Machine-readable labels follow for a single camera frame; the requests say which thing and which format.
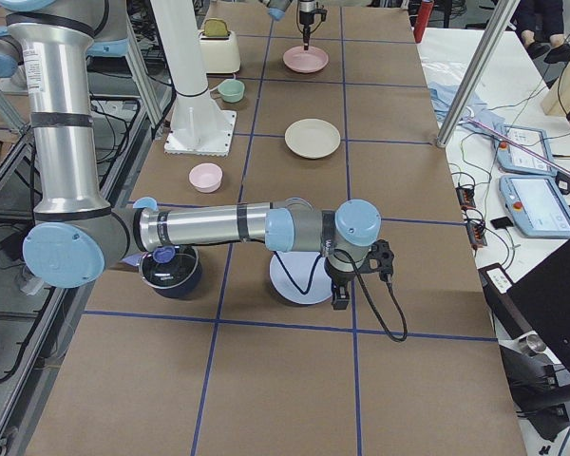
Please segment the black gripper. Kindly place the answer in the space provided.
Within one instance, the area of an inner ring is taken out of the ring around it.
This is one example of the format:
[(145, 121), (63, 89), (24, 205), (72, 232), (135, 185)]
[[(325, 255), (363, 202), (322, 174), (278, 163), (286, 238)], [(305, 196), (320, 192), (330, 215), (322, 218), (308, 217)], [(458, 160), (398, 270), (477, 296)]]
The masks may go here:
[(299, 0), (297, 2), (297, 14), (298, 23), (303, 27), (303, 49), (308, 50), (310, 47), (311, 26), (314, 24), (314, 18), (316, 15), (319, 15), (320, 21), (325, 21), (327, 10), (319, 1)]
[(371, 246), (338, 245), (327, 257), (326, 272), (332, 279), (332, 308), (347, 310), (351, 302), (348, 283), (356, 274), (378, 274), (386, 284), (392, 284), (392, 250), (384, 239)]

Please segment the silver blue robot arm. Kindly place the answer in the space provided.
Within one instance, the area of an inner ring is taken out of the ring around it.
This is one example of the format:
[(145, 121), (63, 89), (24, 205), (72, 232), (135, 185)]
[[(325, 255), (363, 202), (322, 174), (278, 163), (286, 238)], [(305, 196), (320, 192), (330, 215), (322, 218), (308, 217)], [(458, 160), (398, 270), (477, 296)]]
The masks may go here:
[(295, 19), (298, 31), (302, 35), (303, 50), (310, 49), (312, 34), (326, 21), (327, 10), (318, 1), (312, 0), (265, 0), (261, 1), (268, 15), (280, 21), (291, 4), (295, 4)]
[(137, 252), (163, 246), (261, 242), (273, 252), (317, 252), (345, 309), (349, 283), (365, 274), (390, 282), (393, 254), (367, 201), (334, 211), (299, 199), (161, 211), (115, 209), (101, 195), (86, 56), (126, 35), (117, 1), (7, 1), (6, 24), (27, 76), (30, 126), (42, 178), (35, 226), (23, 243), (28, 268), (47, 284), (77, 288)]

